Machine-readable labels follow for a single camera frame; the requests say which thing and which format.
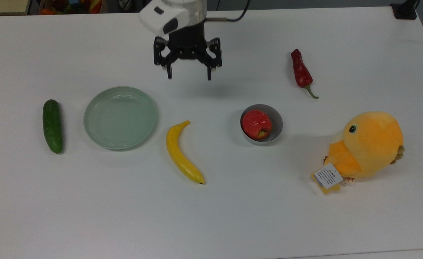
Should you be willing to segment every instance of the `red apple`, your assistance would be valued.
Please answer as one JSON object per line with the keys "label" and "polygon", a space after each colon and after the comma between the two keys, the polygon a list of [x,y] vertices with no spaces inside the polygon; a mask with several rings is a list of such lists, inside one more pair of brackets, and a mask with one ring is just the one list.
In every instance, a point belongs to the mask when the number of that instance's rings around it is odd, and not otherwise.
{"label": "red apple", "polygon": [[266,113],[260,110],[250,110],[242,119],[244,133],[253,140],[262,140],[272,131],[272,122]]}

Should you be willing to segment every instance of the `bowl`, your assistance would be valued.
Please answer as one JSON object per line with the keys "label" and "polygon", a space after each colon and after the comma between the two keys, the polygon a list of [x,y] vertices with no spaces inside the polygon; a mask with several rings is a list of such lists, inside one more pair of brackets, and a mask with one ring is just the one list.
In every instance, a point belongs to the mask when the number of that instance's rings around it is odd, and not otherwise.
{"label": "bowl", "polygon": [[[269,116],[269,119],[272,122],[272,131],[269,134],[268,137],[262,139],[262,140],[254,140],[250,137],[248,137],[248,135],[243,131],[242,128],[242,119],[243,116],[249,112],[250,110],[260,110],[264,113],[267,114],[267,116]],[[274,108],[270,107],[269,105],[265,105],[265,104],[255,104],[252,105],[248,108],[246,108],[241,117],[240,117],[240,129],[242,130],[242,133],[245,137],[246,140],[248,140],[250,143],[258,145],[258,146],[262,146],[262,145],[266,145],[269,143],[272,143],[273,141],[275,141],[275,139],[277,139],[277,137],[280,135],[280,133],[282,132],[282,128],[283,128],[283,120],[282,117],[280,116],[279,112],[277,110],[275,110]]]}
{"label": "bowl", "polygon": [[141,144],[154,129],[157,111],[151,97],[133,87],[114,87],[88,104],[83,119],[92,141],[111,150]]}

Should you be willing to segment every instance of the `light green plate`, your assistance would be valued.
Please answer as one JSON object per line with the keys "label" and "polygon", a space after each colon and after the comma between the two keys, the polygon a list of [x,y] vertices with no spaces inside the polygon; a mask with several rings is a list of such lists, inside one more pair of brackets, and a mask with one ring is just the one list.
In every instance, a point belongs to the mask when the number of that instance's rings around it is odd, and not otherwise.
{"label": "light green plate", "polygon": [[97,95],[87,106],[85,131],[106,149],[129,149],[154,128],[157,112],[152,99],[133,87],[114,87]]}

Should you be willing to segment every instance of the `cucumber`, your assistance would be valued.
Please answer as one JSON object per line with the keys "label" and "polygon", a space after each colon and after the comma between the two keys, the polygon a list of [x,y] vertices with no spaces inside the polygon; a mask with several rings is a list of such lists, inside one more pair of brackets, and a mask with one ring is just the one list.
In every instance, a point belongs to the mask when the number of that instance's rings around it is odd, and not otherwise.
{"label": "cucumber", "polygon": [[43,134],[51,151],[59,154],[63,151],[63,129],[61,128],[60,105],[55,100],[48,100],[42,110]]}

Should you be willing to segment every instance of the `yellow banana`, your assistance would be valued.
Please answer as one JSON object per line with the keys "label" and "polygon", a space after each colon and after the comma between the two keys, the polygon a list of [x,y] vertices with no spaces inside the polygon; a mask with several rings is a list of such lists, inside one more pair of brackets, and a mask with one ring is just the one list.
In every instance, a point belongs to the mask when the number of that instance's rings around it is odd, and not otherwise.
{"label": "yellow banana", "polygon": [[185,176],[187,176],[187,178],[193,182],[205,184],[205,179],[200,171],[184,156],[184,154],[182,154],[178,145],[178,138],[180,137],[182,130],[189,124],[190,121],[187,120],[170,128],[167,133],[168,154],[170,154],[170,157],[173,162],[175,162],[175,165]]}

